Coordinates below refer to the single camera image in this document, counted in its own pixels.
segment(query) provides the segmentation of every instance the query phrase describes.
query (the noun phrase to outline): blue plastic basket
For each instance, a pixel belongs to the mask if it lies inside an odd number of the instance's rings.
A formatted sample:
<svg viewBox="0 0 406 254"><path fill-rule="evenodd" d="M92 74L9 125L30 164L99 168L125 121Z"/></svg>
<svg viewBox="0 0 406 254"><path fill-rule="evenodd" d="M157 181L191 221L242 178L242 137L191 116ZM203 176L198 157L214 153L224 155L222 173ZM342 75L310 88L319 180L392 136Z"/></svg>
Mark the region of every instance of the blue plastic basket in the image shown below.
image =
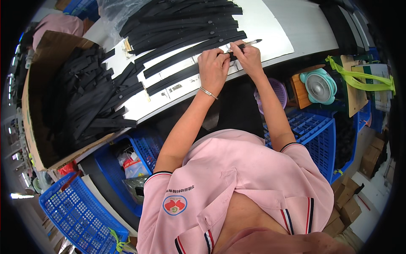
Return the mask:
<svg viewBox="0 0 406 254"><path fill-rule="evenodd" d="M335 160L335 119L302 111L287 114L296 141L305 145L322 175L331 183Z"/></svg>
<svg viewBox="0 0 406 254"><path fill-rule="evenodd" d="M375 102L373 100L370 100L370 102L372 113L372 121L370 127L376 130L378 133L382 133L384 112L375 108Z"/></svg>
<svg viewBox="0 0 406 254"><path fill-rule="evenodd" d="M89 18L93 22L100 18L96 0L72 0L63 13L76 16L81 20Z"/></svg>
<svg viewBox="0 0 406 254"><path fill-rule="evenodd" d="M365 126L371 117L371 100L359 111L358 132Z"/></svg>
<svg viewBox="0 0 406 254"><path fill-rule="evenodd" d="M162 142L158 136L148 135L143 131L135 131L129 135L121 135L114 140L118 142L122 139L128 139L134 147L135 152L140 157L141 162L149 174L152 174L155 168L156 160L158 158ZM143 207L137 204L130 192L125 187L122 180L125 179L125 173L121 169L119 161L116 156L110 151L110 145L105 145L94 153L94 157L100 171L104 177L121 198L123 203L131 210L136 216L141 217Z"/></svg>
<svg viewBox="0 0 406 254"><path fill-rule="evenodd" d="M39 197L39 204L59 231L83 253L114 253L116 239L126 242L128 231L94 197L80 177L64 192L60 188L74 175L69 173Z"/></svg>

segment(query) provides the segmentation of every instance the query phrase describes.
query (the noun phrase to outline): embroidered logo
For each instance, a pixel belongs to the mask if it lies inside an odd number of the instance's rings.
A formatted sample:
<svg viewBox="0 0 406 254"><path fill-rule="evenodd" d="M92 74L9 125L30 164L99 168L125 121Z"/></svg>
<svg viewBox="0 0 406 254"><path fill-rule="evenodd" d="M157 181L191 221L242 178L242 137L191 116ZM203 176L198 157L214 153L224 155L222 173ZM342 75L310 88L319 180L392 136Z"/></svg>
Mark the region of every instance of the embroidered logo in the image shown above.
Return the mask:
<svg viewBox="0 0 406 254"><path fill-rule="evenodd" d="M178 215L186 210L188 206L188 201L184 196L169 196L166 197L162 207L164 211L169 215Z"/></svg>

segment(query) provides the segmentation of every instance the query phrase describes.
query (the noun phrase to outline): striped collar trim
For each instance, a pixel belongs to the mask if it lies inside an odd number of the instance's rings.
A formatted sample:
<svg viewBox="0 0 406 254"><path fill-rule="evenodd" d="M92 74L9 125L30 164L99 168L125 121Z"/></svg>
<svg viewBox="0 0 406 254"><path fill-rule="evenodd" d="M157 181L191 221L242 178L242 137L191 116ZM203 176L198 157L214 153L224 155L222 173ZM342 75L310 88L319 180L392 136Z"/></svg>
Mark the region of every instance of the striped collar trim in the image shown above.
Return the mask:
<svg viewBox="0 0 406 254"><path fill-rule="evenodd" d="M171 175L172 175L172 172L169 172L169 171L159 171L159 172L153 173L152 175L148 176L148 178L145 180L144 186L145 186L145 184L146 184L150 179L152 179L152 178L154 178L154 177L156 177L156 176L161 176L161 175L171 176Z"/></svg>
<svg viewBox="0 0 406 254"><path fill-rule="evenodd" d="M293 142L293 143L289 143L289 144L285 145L285 146L281 149L281 152L283 152L286 148L288 148L288 147L291 146L291 145L301 145L301 146L303 146L304 148L306 148L304 145L302 145L302 144L300 144L300 143Z"/></svg>

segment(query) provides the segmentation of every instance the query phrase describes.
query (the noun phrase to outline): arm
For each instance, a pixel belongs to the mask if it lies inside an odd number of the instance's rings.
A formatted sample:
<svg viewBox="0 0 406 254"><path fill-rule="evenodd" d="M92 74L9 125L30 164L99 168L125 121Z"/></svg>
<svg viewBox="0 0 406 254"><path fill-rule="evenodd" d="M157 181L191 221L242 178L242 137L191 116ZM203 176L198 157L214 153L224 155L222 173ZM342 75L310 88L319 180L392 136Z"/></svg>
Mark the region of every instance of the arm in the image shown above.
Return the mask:
<svg viewBox="0 0 406 254"><path fill-rule="evenodd" d="M230 55L223 53L217 48L206 50L198 57L201 86L216 97L224 86L230 68ZM213 102L212 96L201 90L197 92L189 108L173 127L162 146L154 173L174 172L182 166L183 159L189 152Z"/></svg>
<svg viewBox="0 0 406 254"><path fill-rule="evenodd" d="M244 42L236 41L235 43L239 45ZM244 47L243 53L235 43L230 43L231 49L240 61L241 66L257 86L272 147L275 151L280 151L285 145L296 142L296 139L290 129L282 105L263 72L261 53L259 49L253 46Z"/></svg>

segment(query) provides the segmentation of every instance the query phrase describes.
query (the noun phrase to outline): pink polo shirt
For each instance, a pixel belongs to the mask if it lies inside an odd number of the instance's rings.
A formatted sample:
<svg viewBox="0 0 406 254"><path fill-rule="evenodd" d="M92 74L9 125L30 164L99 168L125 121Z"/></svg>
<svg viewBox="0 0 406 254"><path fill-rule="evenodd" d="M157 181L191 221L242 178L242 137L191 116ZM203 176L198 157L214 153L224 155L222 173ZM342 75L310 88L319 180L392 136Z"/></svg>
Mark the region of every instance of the pink polo shirt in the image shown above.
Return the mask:
<svg viewBox="0 0 406 254"><path fill-rule="evenodd" d="M276 152L264 139L220 130L198 140L181 168L144 185L140 254L207 254L215 246L233 192L245 194L290 234L322 231L334 195L307 149Z"/></svg>

